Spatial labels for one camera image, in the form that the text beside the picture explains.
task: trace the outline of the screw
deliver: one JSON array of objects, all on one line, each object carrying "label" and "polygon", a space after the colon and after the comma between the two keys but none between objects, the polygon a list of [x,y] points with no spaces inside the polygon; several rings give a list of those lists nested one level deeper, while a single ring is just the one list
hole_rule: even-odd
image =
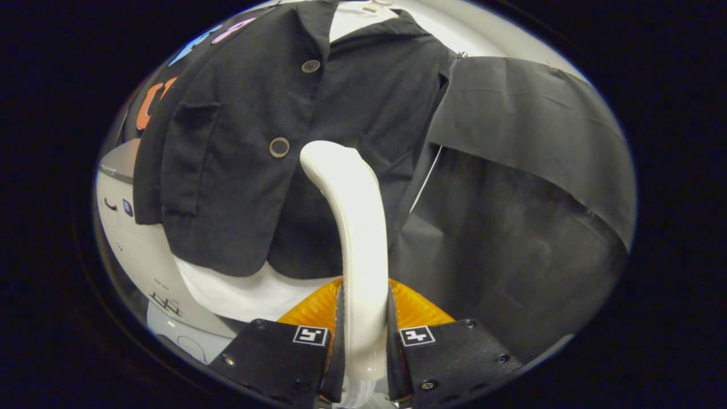
[{"label": "screw", "polygon": [[434,388],[436,388],[437,384],[434,381],[426,381],[423,384],[419,385],[419,388],[422,391],[430,391]]},{"label": "screw", "polygon": [[235,366],[235,360],[230,355],[225,355],[225,363],[229,366]]}]

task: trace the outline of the white panel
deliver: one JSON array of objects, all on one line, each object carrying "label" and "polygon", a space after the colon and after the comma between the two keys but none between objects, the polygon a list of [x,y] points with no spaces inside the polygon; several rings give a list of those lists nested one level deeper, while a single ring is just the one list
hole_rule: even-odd
[{"label": "white panel", "polygon": [[[129,278],[164,313],[202,330],[227,337],[235,333],[222,320],[194,300],[187,290],[161,225],[137,225],[124,212],[123,200],[133,209],[132,185],[97,173],[98,208],[113,254]],[[104,203],[104,199],[116,211]]]}]

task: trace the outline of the white wall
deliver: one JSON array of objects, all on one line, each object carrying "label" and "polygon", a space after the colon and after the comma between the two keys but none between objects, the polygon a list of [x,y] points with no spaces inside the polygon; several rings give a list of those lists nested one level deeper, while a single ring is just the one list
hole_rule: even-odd
[{"label": "white wall", "polygon": [[[306,0],[283,0],[282,3]],[[256,9],[277,3],[270,0]],[[404,9],[422,28],[455,52],[469,56],[521,58],[552,65],[587,81],[562,55],[543,41],[506,19],[463,0],[395,0],[393,8]]]}]

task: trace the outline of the black fabric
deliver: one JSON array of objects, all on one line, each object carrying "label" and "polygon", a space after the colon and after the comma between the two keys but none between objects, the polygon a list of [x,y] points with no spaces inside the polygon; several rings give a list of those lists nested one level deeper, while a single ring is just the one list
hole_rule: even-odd
[{"label": "black fabric", "polygon": [[629,248],[636,179],[628,144],[590,84],[532,61],[457,60],[430,141],[560,186]]},{"label": "black fabric", "polygon": [[[136,162],[134,163],[134,206],[137,209],[136,222],[138,224],[161,223],[161,152],[164,150],[166,141],[166,129],[172,120],[177,104],[184,95],[184,90],[195,79],[197,73],[206,65],[209,58],[221,50],[222,47],[211,45],[212,39],[222,33],[223,30],[253,17],[259,17],[270,12],[272,8],[251,10],[241,13],[230,21],[225,22],[222,27],[214,32],[214,36],[202,42],[193,51],[172,66],[168,66],[174,60],[178,52],[164,61],[164,64],[155,71],[150,78],[145,80],[144,85],[137,93],[136,98],[129,107],[129,115],[124,124],[124,136],[127,140],[141,138]],[[229,35],[226,40],[231,40],[240,34],[247,27]],[[166,83],[172,78],[177,78],[172,87],[164,94],[164,98],[155,99],[149,107],[148,113],[151,119],[147,127],[142,131],[137,129],[136,118],[139,114],[142,102],[146,96],[147,89],[153,84]]]},{"label": "black fabric", "polygon": [[[137,222],[162,222],[178,257],[233,276],[266,259],[288,277],[341,274],[332,212],[300,166],[312,140],[358,149],[390,228],[454,54],[400,10],[331,44],[336,7],[272,9],[212,46],[164,96],[139,147],[134,202]],[[321,67],[303,72],[309,60]],[[191,132],[177,106],[218,112]],[[284,158],[270,155],[277,137],[290,142]],[[204,154],[190,156],[192,147]]]},{"label": "black fabric", "polygon": [[455,319],[480,320],[528,362],[577,332],[627,260],[618,235],[563,189],[442,148],[390,250],[390,277]]},{"label": "black fabric", "polygon": [[197,194],[209,134],[221,105],[191,106],[181,103],[174,113],[161,160],[161,203],[165,209],[197,214]]}]

